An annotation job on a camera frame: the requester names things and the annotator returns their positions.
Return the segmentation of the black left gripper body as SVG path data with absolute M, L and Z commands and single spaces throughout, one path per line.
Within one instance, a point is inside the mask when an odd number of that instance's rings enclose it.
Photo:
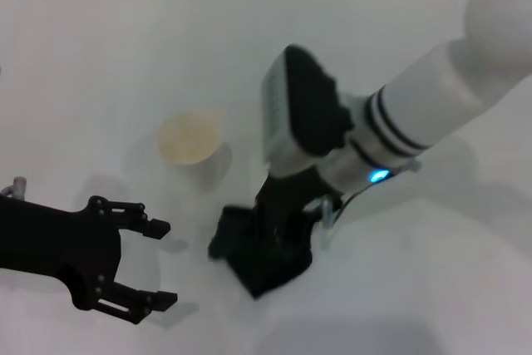
M 61 281 L 80 310 L 98 308 L 121 259 L 109 202 L 92 196 L 77 212 L 1 198 L 1 267 Z

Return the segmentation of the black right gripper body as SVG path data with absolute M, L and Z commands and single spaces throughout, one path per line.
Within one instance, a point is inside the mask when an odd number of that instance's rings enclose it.
M 324 195 L 333 195 L 333 188 L 316 167 L 284 178 L 268 174 L 255 198 L 254 209 L 263 223 L 284 223 L 292 213 Z

